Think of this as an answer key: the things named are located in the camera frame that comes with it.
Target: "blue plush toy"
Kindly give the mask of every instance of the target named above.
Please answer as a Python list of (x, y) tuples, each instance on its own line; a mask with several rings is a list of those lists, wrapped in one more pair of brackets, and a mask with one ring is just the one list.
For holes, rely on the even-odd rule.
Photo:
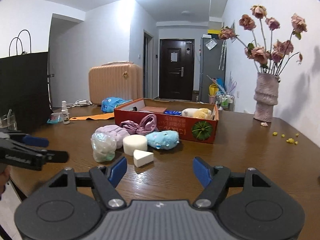
[(146, 138), (148, 145), (158, 150), (170, 150), (179, 143), (179, 133), (176, 131), (152, 132)]

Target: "yellow plush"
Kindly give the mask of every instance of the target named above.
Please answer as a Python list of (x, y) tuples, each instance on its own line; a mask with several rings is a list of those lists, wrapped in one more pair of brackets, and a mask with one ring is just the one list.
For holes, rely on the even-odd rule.
[(211, 110), (207, 108), (200, 108), (194, 112), (192, 117), (199, 118), (199, 119), (210, 119), (211, 114), (212, 114)]

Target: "dark brown door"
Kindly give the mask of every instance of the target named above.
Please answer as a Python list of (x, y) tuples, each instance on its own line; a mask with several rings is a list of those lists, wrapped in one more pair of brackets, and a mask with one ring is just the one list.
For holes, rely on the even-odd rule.
[(159, 98), (192, 100), (194, 40), (160, 40)]

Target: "pink satin scrunchie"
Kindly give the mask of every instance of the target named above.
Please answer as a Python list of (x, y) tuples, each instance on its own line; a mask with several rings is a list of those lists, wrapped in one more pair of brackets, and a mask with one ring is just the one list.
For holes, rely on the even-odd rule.
[(119, 126), (125, 128), (130, 135), (147, 135), (154, 131), (158, 131), (157, 117), (155, 114), (148, 114), (141, 120), (140, 124), (128, 120), (121, 122)]

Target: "human hand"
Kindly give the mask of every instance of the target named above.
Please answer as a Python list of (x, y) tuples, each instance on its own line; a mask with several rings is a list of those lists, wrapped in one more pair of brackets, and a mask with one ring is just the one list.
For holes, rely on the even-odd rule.
[(0, 173), (0, 196), (5, 190), (5, 184), (8, 182), (10, 177), (10, 167), (7, 166), (2, 173)]

